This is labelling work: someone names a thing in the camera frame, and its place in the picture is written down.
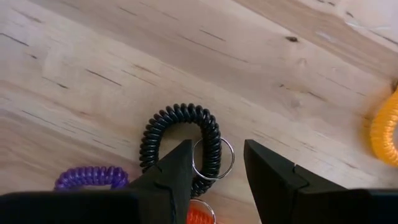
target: purple coiled keychain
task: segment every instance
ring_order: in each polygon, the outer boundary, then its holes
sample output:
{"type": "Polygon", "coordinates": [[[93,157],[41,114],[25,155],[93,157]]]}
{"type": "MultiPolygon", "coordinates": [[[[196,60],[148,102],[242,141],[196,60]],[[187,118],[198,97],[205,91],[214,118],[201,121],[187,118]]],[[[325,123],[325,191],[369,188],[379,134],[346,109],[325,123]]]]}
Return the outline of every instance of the purple coiled keychain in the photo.
{"type": "Polygon", "coordinates": [[[127,178],[127,172],[120,167],[76,167],[60,175],[54,190],[75,190],[85,185],[110,185],[111,189],[120,189],[129,183],[127,178]]]}

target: wooden surface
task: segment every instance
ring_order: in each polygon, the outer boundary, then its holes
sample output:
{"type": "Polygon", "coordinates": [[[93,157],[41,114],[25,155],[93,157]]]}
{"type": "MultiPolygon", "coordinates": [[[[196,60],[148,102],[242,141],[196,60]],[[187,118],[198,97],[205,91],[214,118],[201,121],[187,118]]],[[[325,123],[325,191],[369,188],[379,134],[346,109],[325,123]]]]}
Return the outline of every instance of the wooden surface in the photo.
{"type": "MultiPolygon", "coordinates": [[[[236,151],[232,173],[203,196],[220,223],[259,220],[245,139],[345,187],[398,187],[367,142],[397,55],[355,38],[391,60],[347,63],[230,0],[2,0],[0,193],[50,190],[73,166],[136,178],[147,120],[183,102],[209,108],[236,151]]],[[[161,154],[186,138],[198,128],[172,128],[161,154]]]]}
{"type": "Polygon", "coordinates": [[[395,0],[236,1],[363,70],[397,76],[395,0]]]}

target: key ring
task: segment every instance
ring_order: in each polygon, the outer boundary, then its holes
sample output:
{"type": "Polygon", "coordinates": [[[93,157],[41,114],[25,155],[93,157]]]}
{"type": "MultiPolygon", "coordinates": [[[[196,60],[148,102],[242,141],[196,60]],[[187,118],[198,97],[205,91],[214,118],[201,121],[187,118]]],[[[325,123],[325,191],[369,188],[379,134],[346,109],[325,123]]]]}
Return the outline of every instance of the key ring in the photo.
{"type": "Polygon", "coordinates": [[[191,199],[190,201],[191,202],[198,202],[198,203],[201,203],[202,205],[204,205],[209,210],[209,212],[211,213],[211,217],[213,218],[213,223],[216,224],[216,214],[215,214],[214,210],[210,207],[209,204],[207,204],[206,202],[204,202],[204,201],[202,201],[200,199],[196,199],[196,198],[195,199],[191,199]]]}
{"type": "Polygon", "coordinates": [[[219,175],[218,177],[206,177],[205,175],[201,174],[201,173],[198,171],[198,169],[197,169],[197,167],[196,167],[196,165],[195,165],[195,156],[193,156],[194,153],[195,153],[195,148],[196,148],[196,146],[197,146],[197,145],[199,144],[199,142],[201,142],[202,140],[203,140],[203,139],[197,141],[197,142],[195,143],[195,145],[193,145],[193,147],[192,147],[192,167],[193,167],[193,170],[198,174],[198,176],[200,176],[201,178],[203,178],[203,179],[205,179],[205,180],[210,180],[210,181],[220,180],[220,179],[222,179],[223,177],[227,176],[227,175],[231,172],[232,167],[234,166],[234,163],[235,163],[235,153],[234,153],[234,149],[232,148],[232,145],[231,145],[227,140],[225,140],[224,138],[221,138],[221,140],[227,144],[227,146],[229,147],[229,150],[231,151],[231,155],[232,155],[231,165],[229,166],[228,170],[227,170],[224,174],[219,175]]]}

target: yellow coiled keychain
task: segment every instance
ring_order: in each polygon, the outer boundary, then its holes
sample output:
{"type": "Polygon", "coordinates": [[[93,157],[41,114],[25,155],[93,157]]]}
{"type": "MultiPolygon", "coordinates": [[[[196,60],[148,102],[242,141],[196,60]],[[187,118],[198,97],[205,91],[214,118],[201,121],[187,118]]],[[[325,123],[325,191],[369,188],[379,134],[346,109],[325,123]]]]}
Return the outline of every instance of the yellow coiled keychain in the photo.
{"type": "Polygon", "coordinates": [[[376,156],[387,164],[398,166],[394,130],[398,123],[398,91],[384,103],[371,125],[371,144],[376,156]]]}

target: light wood plank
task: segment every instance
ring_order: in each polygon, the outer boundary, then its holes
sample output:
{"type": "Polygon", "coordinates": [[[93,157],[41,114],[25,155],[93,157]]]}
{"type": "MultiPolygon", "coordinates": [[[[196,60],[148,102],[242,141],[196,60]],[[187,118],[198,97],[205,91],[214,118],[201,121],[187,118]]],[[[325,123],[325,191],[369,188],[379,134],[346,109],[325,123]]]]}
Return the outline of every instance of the light wood plank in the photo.
{"type": "MultiPolygon", "coordinates": [[[[236,2],[363,70],[390,77],[397,76],[398,67],[395,62],[398,59],[398,36],[394,34],[394,37],[391,37],[392,32],[383,34],[356,29],[346,23],[346,21],[362,21],[366,26],[363,21],[364,16],[374,19],[376,24],[380,21],[382,12],[365,12],[366,14],[362,15],[360,10],[359,12],[353,10],[360,9],[363,2],[358,3],[355,0],[236,0],[236,2]]],[[[384,3],[386,1],[377,2],[376,5],[383,6],[384,3]]],[[[398,6],[395,3],[391,6],[396,12],[398,6]]],[[[394,20],[389,21],[387,25],[394,26],[394,20]]]]}
{"type": "MultiPolygon", "coordinates": [[[[245,139],[345,187],[398,186],[366,143],[391,94],[382,73],[233,1],[117,3],[1,2],[1,193],[50,190],[71,166],[119,165],[135,178],[147,120],[183,102],[209,108],[236,150],[233,172],[203,196],[220,223],[258,222],[245,139]]],[[[173,128],[161,154],[187,138],[198,129],[173,128]]]]}

